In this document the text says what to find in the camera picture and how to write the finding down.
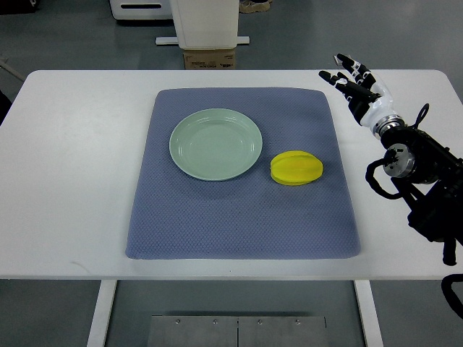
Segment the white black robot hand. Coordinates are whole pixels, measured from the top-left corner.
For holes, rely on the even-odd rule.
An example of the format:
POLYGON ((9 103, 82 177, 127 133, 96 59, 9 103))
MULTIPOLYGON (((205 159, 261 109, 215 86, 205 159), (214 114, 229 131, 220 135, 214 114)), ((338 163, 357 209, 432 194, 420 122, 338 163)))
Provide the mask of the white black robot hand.
POLYGON ((383 83, 364 64, 338 53, 337 61, 349 73, 318 73, 325 82, 337 89, 348 103, 355 121, 381 137, 387 129, 404 125, 404 120, 393 108, 393 98, 383 83))

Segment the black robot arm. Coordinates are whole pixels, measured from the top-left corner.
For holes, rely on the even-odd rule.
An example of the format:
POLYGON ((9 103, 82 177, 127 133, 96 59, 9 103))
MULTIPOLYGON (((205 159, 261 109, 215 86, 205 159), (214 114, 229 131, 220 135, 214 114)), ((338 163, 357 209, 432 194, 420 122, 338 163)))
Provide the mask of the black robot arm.
POLYGON ((456 265, 462 243, 462 159, 420 130, 425 104, 411 126, 398 116, 379 121, 373 132, 385 155, 368 165, 365 180, 389 200, 403 199, 408 224, 430 242, 443 243, 443 263, 456 265))

